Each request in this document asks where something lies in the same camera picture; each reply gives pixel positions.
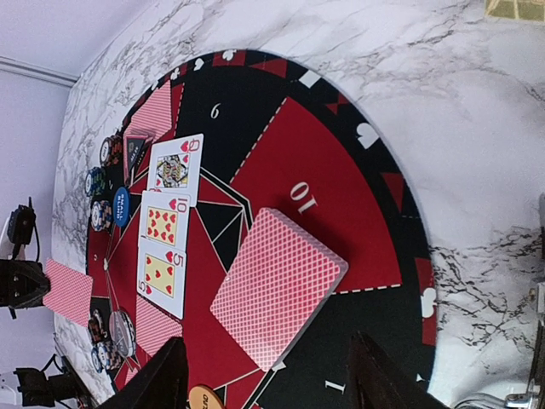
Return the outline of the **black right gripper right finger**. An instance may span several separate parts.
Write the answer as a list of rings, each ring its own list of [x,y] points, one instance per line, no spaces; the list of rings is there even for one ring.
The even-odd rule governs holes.
[[[428,408],[445,405],[416,385],[367,334],[351,336],[348,390],[352,408]]]

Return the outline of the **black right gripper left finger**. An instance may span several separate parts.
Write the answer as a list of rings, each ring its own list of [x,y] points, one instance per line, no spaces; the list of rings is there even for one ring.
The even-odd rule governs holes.
[[[186,408],[188,378],[186,345],[182,337],[172,337],[100,408]]]

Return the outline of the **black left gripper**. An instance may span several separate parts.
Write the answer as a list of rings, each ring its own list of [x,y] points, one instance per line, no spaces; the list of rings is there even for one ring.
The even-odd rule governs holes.
[[[16,310],[43,306],[47,295],[47,276],[40,262],[1,261],[1,307],[9,309],[13,320]]]

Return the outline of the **orange big blind button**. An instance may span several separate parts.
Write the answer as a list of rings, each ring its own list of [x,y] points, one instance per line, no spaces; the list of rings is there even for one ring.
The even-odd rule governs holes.
[[[195,385],[188,395],[191,409],[225,409],[219,396],[206,385]]]

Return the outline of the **chip stack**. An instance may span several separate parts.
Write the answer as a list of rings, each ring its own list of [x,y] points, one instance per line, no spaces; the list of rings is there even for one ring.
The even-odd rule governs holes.
[[[123,156],[123,137],[119,134],[108,136],[101,144],[99,160],[104,167],[118,164]]]
[[[94,309],[88,321],[88,334],[92,344],[104,342],[110,338],[103,316],[98,309]]]

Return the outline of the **blue chips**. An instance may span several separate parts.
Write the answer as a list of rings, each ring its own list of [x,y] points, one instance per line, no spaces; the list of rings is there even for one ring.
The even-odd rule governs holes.
[[[118,352],[117,345],[111,340],[99,342],[97,354],[101,371],[117,370],[123,363],[123,357]]]
[[[91,227],[96,232],[108,230],[113,223],[112,206],[108,200],[96,200],[91,207]]]

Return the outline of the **five of hearts card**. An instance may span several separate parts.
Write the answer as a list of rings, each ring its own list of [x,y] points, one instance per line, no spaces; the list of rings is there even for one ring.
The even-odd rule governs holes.
[[[186,253],[175,247],[140,238],[137,292],[181,320],[184,317]]]

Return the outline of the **green chips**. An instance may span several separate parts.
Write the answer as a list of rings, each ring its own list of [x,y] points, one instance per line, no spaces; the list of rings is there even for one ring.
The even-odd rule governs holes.
[[[103,167],[93,167],[85,177],[84,191],[88,197],[101,195],[106,190],[106,170]]]
[[[100,360],[100,357],[99,357],[99,350],[98,350],[98,347],[96,345],[91,349],[91,360],[92,360],[94,369],[98,373],[101,373],[102,370],[103,370],[103,365],[101,363],[101,360]]]

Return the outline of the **blue small blind button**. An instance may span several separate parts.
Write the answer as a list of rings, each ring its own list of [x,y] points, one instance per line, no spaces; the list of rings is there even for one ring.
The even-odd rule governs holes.
[[[123,228],[129,220],[129,191],[126,187],[120,187],[114,194],[112,201],[112,215],[115,224]]]

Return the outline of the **red playing card deck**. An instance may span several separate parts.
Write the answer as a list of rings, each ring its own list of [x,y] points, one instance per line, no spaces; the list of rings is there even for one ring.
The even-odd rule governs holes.
[[[210,312],[264,372],[293,348],[348,264],[281,211],[262,208]]]

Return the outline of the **ten of hearts card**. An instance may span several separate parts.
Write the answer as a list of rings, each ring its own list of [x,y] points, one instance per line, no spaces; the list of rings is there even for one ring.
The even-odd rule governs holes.
[[[141,201],[140,237],[185,251],[190,204],[190,197],[185,194],[144,191]]]

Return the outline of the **triangular all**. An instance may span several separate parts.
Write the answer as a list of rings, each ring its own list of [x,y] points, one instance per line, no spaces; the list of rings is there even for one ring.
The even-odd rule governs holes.
[[[155,135],[151,132],[134,133],[128,130],[124,132],[123,178],[126,187],[147,170],[154,139]]]

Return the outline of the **round red black poker mat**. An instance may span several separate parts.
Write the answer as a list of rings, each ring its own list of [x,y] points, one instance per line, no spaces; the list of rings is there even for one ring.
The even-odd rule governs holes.
[[[433,269],[413,195],[368,119],[329,82],[294,61],[255,50],[200,56],[161,77],[171,86],[172,128],[156,142],[204,134],[198,202],[189,216],[185,316],[190,384],[230,408],[347,408],[347,355],[370,334],[426,389],[437,319]],[[123,160],[106,167],[112,200],[129,191],[129,223],[89,231],[92,309],[136,317],[141,195],[149,166],[128,187]],[[348,264],[333,295],[277,370],[264,372],[209,307],[258,211],[271,207]]]

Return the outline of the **yellow woven bamboo mat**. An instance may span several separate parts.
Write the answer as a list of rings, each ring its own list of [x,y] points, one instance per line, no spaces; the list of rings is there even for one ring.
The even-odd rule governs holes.
[[[544,22],[544,0],[486,0],[485,15]]]

